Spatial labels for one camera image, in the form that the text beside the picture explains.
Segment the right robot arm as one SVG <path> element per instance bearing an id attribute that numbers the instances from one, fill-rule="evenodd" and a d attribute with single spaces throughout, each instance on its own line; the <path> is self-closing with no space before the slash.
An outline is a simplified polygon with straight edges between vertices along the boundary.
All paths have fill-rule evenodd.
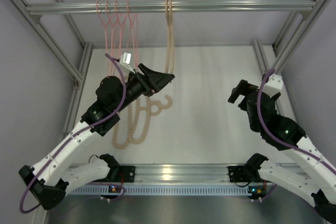
<path id="1" fill-rule="evenodd" d="M 250 182 L 265 180 L 297 195 L 321 218 L 335 223 L 335 166 L 323 157 L 297 122 L 276 110 L 282 86 L 278 77 L 267 78 L 260 87 L 240 80 L 232 89 L 228 102 L 235 103 L 240 95 L 243 96 L 238 107 L 247 113 L 250 129 L 291 159 L 305 174 L 292 172 L 259 153 L 249 158 L 242 171 Z"/>

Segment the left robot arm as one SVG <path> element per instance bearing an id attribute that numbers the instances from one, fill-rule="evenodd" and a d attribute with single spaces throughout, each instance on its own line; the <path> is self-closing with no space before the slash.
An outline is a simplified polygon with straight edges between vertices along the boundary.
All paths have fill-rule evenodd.
<path id="1" fill-rule="evenodd" d="M 161 73 L 139 64 L 139 71 L 129 77 L 105 77 L 96 90 L 97 99 L 83 114 L 75 128 L 41 161 L 25 165 L 19 175 L 44 210 L 55 208 L 73 190 L 96 180 L 114 181 L 119 163 L 109 154 L 77 168 L 70 166 L 79 154 L 95 140 L 104 137 L 119 121 L 118 112 L 141 95 L 150 97 L 160 92 L 174 75 Z"/>

